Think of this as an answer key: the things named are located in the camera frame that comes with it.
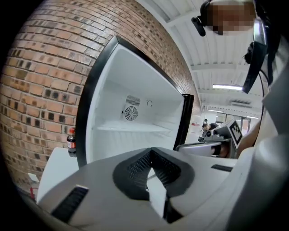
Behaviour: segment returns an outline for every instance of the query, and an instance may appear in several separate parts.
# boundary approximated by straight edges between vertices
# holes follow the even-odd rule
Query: brick wall
[[[191,74],[165,29],[133,0],[46,0],[15,38],[2,70],[1,146],[15,183],[42,176],[55,147],[66,147],[95,60],[113,37],[133,43],[199,100]]]

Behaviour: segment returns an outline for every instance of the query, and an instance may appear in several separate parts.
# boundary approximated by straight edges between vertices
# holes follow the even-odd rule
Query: white ceiling
[[[191,22],[200,15],[204,0],[137,0],[168,31],[190,67],[203,110],[215,109],[238,116],[261,115],[262,89],[259,79],[249,94],[213,89],[216,84],[242,86],[249,65],[243,56],[252,42],[252,30],[234,36],[219,36],[206,30],[201,37]],[[252,108],[232,106],[232,101]]]

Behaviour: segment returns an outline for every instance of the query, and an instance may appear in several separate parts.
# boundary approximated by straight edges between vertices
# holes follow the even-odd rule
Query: bottle cap
[[[71,134],[75,133],[75,129],[74,128],[69,129],[69,133]]]

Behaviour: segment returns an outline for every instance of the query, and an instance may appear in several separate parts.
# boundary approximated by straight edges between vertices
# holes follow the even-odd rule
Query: white table
[[[55,148],[44,169],[36,198],[36,203],[58,183],[79,169],[76,157],[70,157],[67,148]]]

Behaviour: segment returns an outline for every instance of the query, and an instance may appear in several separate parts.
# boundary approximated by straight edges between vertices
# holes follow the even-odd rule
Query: fluorescent light
[[[258,119],[257,117],[253,117],[253,116],[246,116],[247,118],[251,118],[251,119]]]
[[[219,113],[224,113],[223,111],[216,111],[216,110],[211,110],[211,109],[209,109],[208,111],[215,111],[215,112],[219,112]]]
[[[220,84],[213,84],[213,88],[230,89],[230,90],[238,90],[238,91],[241,91],[243,89],[243,87],[240,87],[240,86],[220,85]]]

